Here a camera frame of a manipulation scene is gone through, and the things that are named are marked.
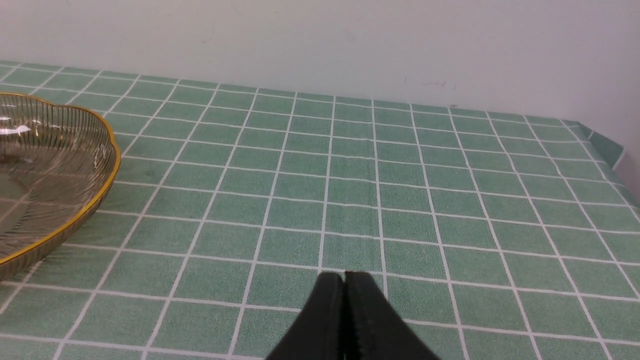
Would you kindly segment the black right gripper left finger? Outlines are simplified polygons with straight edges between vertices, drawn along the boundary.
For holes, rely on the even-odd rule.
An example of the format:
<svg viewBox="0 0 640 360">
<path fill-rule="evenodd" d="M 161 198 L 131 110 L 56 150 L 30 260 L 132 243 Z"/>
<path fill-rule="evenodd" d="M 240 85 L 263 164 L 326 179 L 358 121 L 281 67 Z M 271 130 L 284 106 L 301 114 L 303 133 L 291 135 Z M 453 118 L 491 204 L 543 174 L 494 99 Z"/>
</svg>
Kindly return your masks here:
<svg viewBox="0 0 640 360">
<path fill-rule="evenodd" d="M 268 360 L 340 360 L 343 290 L 340 275 L 322 272 L 310 296 Z"/>
</svg>

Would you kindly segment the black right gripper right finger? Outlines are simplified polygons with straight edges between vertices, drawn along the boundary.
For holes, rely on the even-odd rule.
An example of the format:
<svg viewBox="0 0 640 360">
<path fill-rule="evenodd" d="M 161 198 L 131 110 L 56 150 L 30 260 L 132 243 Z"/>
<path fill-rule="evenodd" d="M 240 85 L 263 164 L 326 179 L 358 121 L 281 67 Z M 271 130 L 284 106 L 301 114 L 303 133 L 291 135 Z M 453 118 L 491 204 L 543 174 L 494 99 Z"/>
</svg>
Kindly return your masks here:
<svg viewBox="0 0 640 360">
<path fill-rule="evenodd" d="M 368 272 L 345 272 L 346 360 L 438 360 Z"/>
</svg>

